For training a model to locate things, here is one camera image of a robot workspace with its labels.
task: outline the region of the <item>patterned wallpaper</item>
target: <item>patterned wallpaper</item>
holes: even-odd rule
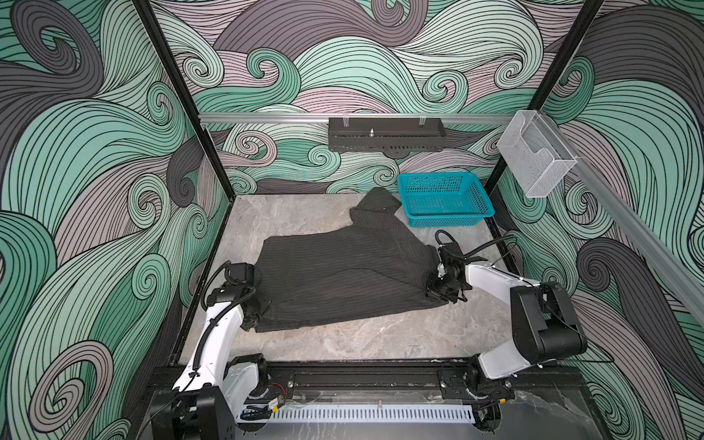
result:
[[[602,13],[642,3],[609,1]],[[580,1],[153,0],[201,112],[513,113],[526,108]],[[441,153],[333,153],[326,125],[210,126],[233,187],[396,189],[401,172],[498,159],[502,127],[451,125]]]
[[[704,2],[651,3],[593,22],[546,111],[704,282]],[[499,189],[496,220],[523,272],[562,283],[598,344],[581,358],[605,363],[569,364],[614,438],[701,439],[704,329],[678,292],[576,175],[547,199],[526,199],[509,172]]]
[[[0,2],[0,426],[125,438],[227,208],[131,0]]]

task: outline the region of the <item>metal rail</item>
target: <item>metal rail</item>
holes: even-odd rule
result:
[[[200,113],[203,124],[327,124],[330,118],[440,118],[443,124],[507,125],[513,114],[476,113]]]

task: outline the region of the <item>dark pinstriped garment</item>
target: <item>dark pinstriped garment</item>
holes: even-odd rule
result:
[[[325,234],[269,237],[256,263],[257,332],[296,329],[442,306],[425,297],[439,263],[394,213],[401,202],[374,188],[350,209],[352,225]]]

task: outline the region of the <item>wall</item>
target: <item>wall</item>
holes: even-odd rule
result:
[[[130,0],[0,4],[4,438],[124,438],[227,200]]]
[[[513,113],[526,108],[580,1],[153,0],[201,112]],[[604,13],[639,0],[609,1]],[[400,172],[485,179],[502,128],[448,127],[404,159],[332,153],[325,125],[211,125],[239,193],[396,189]]]
[[[545,110],[700,281],[704,4],[597,18]],[[579,367],[617,439],[700,439],[704,330],[576,175],[526,199],[507,172],[497,222],[526,275],[567,287],[592,344]]]

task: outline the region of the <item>red wire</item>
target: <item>red wire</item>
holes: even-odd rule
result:
[[[289,393],[287,393],[287,392],[286,392],[286,389],[285,389],[283,386],[281,386],[280,384],[278,384],[278,383],[276,383],[276,382],[272,382],[272,385],[277,385],[277,386],[281,389],[281,391],[284,392],[284,398],[286,398],[286,397],[289,396]]]

